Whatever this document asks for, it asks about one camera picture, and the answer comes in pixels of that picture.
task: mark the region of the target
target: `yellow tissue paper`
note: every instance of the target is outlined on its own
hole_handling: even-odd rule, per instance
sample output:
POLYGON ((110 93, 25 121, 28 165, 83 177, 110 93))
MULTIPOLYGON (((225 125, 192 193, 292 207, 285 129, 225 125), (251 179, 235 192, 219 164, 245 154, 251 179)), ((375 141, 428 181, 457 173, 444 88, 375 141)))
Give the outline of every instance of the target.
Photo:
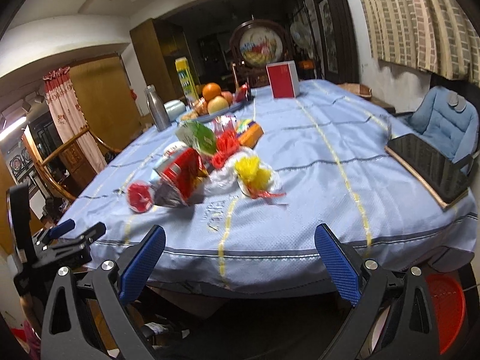
POLYGON ((256 191, 265 191, 272 172, 260 168, 260 158, 243 157, 235 163, 235 170, 238 177, 248 187, 256 191))

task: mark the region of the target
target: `metal screw head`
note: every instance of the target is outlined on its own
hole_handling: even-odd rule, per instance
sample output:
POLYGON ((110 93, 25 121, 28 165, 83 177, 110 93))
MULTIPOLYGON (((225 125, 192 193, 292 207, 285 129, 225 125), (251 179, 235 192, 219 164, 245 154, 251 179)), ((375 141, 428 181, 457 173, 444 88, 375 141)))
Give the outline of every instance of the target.
POLYGON ((365 261, 365 266, 368 268, 368 269, 371 269, 372 271, 374 269, 377 269, 378 268, 378 264, 376 261, 372 260, 372 259, 368 259, 367 261, 365 261))
POLYGON ((410 272, 415 276, 420 276, 422 274, 422 270, 417 266, 412 266, 410 272))
POLYGON ((58 270, 58 274, 59 274, 60 276, 65 276, 65 275, 68 273, 68 271, 69 271, 68 267, 63 266, 62 268, 60 268, 60 269, 58 270))
POLYGON ((104 271, 109 271, 115 266, 115 263, 113 261, 107 260, 102 263, 102 269, 104 271))

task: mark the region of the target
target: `curtain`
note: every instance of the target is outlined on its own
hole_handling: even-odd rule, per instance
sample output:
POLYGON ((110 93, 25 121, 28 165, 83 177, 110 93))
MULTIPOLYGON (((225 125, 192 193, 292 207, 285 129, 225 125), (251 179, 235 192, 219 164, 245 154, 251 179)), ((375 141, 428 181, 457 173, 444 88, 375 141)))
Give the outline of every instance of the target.
MULTIPOLYGON (((85 127, 87 122, 78 104, 74 86, 70 80, 69 67, 51 71, 44 76, 46 102, 61 140, 65 143, 85 127)), ((107 165, 97 143, 89 132, 77 140, 92 168, 101 172, 107 165)))
POLYGON ((456 0, 361 3, 373 58, 480 85, 480 38, 456 0))

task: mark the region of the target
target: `fruit plate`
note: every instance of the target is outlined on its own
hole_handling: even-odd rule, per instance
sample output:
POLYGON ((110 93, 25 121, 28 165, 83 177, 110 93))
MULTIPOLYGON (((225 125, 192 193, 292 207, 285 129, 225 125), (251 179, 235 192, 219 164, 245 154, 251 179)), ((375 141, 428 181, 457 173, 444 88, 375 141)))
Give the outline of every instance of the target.
MULTIPOLYGON (((228 114, 228 113, 231 113, 231 112, 238 111, 239 109, 242 109, 246 103, 247 103, 247 101, 244 100, 244 101, 241 101, 240 103, 235 103, 234 105, 231 105, 228 108, 224 108, 224 109, 222 109, 218 112, 215 112, 214 114, 203 115, 203 116, 199 116, 195 119, 187 119, 187 120, 195 120, 196 122, 199 122, 199 123, 209 123, 213 119, 215 119, 217 116, 222 116, 222 115, 225 115, 225 114, 228 114)), ((186 120, 180 120, 180 118, 183 115, 188 114, 189 112, 191 112, 191 110, 188 110, 188 111, 184 112, 183 114, 181 114, 179 117, 177 117, 177 119, 175 119, 176 122, 177 123, 185 122, 186 120)))

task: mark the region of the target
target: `green package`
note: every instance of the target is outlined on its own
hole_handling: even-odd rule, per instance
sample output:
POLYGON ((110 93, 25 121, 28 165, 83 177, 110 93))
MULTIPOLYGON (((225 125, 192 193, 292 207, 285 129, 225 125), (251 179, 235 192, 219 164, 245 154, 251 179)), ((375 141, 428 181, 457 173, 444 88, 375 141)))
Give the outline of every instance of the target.
POLYGON ((217 152, 217 138, 207 126, 194 120, 181 123, 175 135, 179 140, 193 147, 201 155, 213 156, 217 152))

